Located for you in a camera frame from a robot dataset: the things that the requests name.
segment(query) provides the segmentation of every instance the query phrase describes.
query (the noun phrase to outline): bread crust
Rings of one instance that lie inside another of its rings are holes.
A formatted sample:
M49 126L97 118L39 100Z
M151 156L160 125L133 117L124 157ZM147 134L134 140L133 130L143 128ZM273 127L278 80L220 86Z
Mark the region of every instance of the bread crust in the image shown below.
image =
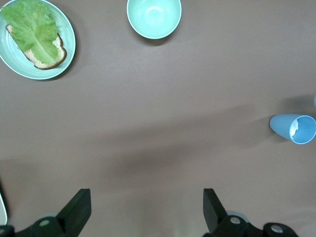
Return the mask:
M11 35L12 26L9 24L5 28ZM22 51L22 52L25 55L25 57L34 64L34 67L38 69L42 69L42 70L52 69L60 65L66 59L66 56L67 56L67 51L63 47L64 42L61 39L59 34L57 34L57 38L56 40L53 41L53 44L57 47L57 50L58 50L57 58L59 57L59 60L54 64L43 64L40 60L36 59L36 57L34 56L33 52L30 49L27 51Z

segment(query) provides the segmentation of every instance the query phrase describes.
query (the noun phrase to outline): green lettuce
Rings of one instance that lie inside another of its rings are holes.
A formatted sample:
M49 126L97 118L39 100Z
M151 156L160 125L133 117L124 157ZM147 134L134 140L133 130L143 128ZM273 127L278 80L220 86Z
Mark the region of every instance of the green lettuce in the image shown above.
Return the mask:
M18 0L1 8L2 18L12 26L11 36L22 51L32 50L42 63L54 63L58 55L52 43L58 34L56 22L46 4L39 0Z

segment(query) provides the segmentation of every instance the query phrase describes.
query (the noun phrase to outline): tabletop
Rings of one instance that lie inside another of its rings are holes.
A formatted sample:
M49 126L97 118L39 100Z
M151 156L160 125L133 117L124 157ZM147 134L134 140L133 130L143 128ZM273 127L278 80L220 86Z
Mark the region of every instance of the tabletop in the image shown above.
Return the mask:
M133 30L126 0L50 2L75 31L69 68L34 80L0 61L9 224L89 188L81 237L201 237L213 188L260 229L316 233L316 141L269 127L276 114L316 116L316 1L181 0L163 39Z

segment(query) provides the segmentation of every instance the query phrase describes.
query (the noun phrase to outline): mint green plate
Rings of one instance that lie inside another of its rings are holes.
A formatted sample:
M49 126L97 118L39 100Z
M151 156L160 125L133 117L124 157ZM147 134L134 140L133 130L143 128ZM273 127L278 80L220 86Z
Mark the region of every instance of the mint green plate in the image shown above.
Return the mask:
M30 79L44 80L56 77L65 71L70 65L71 61L75 55L76 49L76 39L74 29L71 26L68 18L65 14L59 10L56 6L41 0L43 3L47 4L49 7L52 18L56 21L56 25L59 29L60 38L63 40L64 48L67 51L66 59L58 65L56 68L42 70L34 67L34 64L30 62L23 54L23 52L18 49L17 44L10 36L9 32L6 30L7 22L0 15L0 57L4 63L11 68L16 73ZM16 4L16 0L12 0L5 4L12 5Z
M127 18L143 37L160 39L171 34L181 18L180 0L128 0Z

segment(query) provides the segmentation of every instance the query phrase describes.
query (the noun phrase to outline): cup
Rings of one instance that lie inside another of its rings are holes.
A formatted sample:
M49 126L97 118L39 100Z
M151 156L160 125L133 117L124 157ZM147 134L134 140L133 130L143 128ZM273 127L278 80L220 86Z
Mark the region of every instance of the cup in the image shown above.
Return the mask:
M310 142L316 135L316 121L308 115L274 115L270 119L270 128L278 135L300 145Z

